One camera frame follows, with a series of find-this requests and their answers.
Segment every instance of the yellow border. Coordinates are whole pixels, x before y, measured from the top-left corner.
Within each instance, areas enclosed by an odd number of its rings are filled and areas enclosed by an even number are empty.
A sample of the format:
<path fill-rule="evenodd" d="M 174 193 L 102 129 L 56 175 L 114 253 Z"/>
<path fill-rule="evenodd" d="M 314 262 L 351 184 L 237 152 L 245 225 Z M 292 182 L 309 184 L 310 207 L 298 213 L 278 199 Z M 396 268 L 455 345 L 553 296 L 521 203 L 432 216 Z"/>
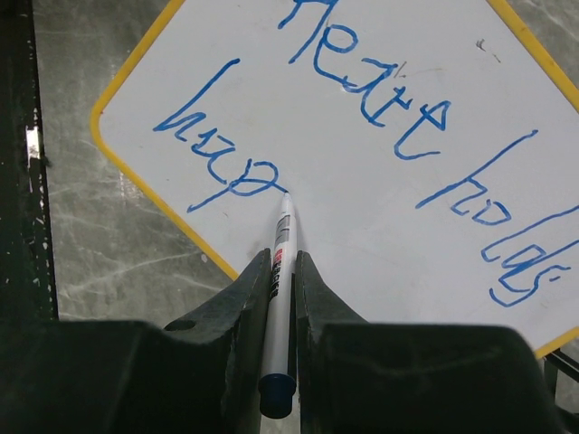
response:
<path fill-rule="evenodd" d="M 107 87 L 107 89 L 100 96 L 99 100 L 92 109 L 90 114 L 90 131 L 94 137 L 97 146 L 100 150 L 117 165 L 117 167 L 133 182 L 135 183 L 153 203 L 163 211 L 177 227 L 187 235 L 193 242 L 209 256 L 217 266 L 222 269 L 227 276 L 236 279 L 238 274 L 215 250 L 209 246 L 185 221 L 177 215 L 164 201 L 161 199 L 143 180 L 133 172 L 116 154 L 114 154 L 107 144 L 102 140 L 99 131 L 100 115 L 104 108 L 115 96 L 122 84 L 127 79 L 128 75 L 135 69 L 137 64 L 143 58 L 145 53 L 151 47 L 158 35 L 163 32 L 166 25 L 171 21 L 171 18 L 176 14 L 185 0 L 171 0 L 161 15 L 155 20 L 150 29 L 138 43 L 137 48 L 128 56 L 127 61 L 120 68 L 119 73 Z M 523 20 L 519 18 L 517 13 L 507 3 L 507 0 L 487 0 L 490 6 L 495 10 L 498 16 L 505 22 L 510 30 L 515 34 L 518 40 L 527 48 L 528 52 L 533 56 L 536 62 L 543 68 L 545 73 L 555 83 L 557 88 L 565 95 L 571 102 L 575 109 L 579 112 L 579 90 L 569 80 L 565 73 L 555 63 L 553 58 L 549 55 L 547 50 L 541 45 L 536 37 L 531 33 Z M 547 344 L 536 351 L 537 357 L 543 357 L 551 353 L 555 349 L 563 346 L 572 339 L 579 337 L 579 326 L 564 335 L 556 338 L 550 344 Z"/>

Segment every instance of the gray floor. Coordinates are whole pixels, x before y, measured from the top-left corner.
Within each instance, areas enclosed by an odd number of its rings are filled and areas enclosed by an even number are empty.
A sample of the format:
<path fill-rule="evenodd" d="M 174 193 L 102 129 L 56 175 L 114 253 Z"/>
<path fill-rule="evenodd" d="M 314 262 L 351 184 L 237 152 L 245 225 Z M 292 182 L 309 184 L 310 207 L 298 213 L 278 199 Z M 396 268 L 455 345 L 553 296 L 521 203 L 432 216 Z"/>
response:
<path fill-rule="evenodd" d="M 163 326 L 228 278 L 100 153 L 89 114 L 166 0 L 33 3 L 60 316 Z M 579 86 L 579 0 L 510 3 Z M 576 343 L 565 350 L 579 358 Z M 557 400 L 579 411 L 566 378 Z M 297 420 L 264 428 L 298 432 Z"/>

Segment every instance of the white marker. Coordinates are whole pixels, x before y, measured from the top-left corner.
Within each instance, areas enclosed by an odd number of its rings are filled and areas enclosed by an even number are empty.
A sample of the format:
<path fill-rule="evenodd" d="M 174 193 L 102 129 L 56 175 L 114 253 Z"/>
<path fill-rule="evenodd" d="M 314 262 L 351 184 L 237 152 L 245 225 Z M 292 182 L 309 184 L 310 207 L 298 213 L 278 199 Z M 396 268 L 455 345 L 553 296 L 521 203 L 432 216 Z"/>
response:
<path fill-rule="evenodd" d="M 268 319 L 263 341 L 261 379 L 261 414 L 282 419 L 291 413 L 291 397 L 296 392 L 295 354 L 290 341 L 291 278 L 296 266 L 297 223 L 289 193 L 283 195 L 281 217 L 273 243 L 273 268 Z"/>

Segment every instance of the whiteboard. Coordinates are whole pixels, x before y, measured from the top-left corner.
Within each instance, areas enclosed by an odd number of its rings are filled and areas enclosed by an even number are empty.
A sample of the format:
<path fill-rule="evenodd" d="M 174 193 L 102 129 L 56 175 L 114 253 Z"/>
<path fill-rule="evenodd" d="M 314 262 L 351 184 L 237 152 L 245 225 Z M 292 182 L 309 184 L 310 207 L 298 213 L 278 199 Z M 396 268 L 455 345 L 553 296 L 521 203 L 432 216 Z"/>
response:
<path fill-rule="evenodd" d="M 502 0 L 174 0 L 91 124 L 230 277 L 288 190 L 367 320 L 512 326 L 543 355 L 579 335 L 576 108 Z"/>

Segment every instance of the blue marker cap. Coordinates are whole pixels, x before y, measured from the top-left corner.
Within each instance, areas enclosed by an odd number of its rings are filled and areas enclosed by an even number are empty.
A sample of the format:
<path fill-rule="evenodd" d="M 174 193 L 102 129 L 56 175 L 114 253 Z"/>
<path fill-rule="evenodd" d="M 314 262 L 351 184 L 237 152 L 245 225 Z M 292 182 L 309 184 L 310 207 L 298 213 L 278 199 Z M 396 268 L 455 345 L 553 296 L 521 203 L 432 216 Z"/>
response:
<path fill-rule="evenodd" d="M 261 377 L 261 414 L 270 419 L 283 419 L 291 414 L 291 397 L 296 392 L 296 381 L 283 373 L 270 373 Z"/>

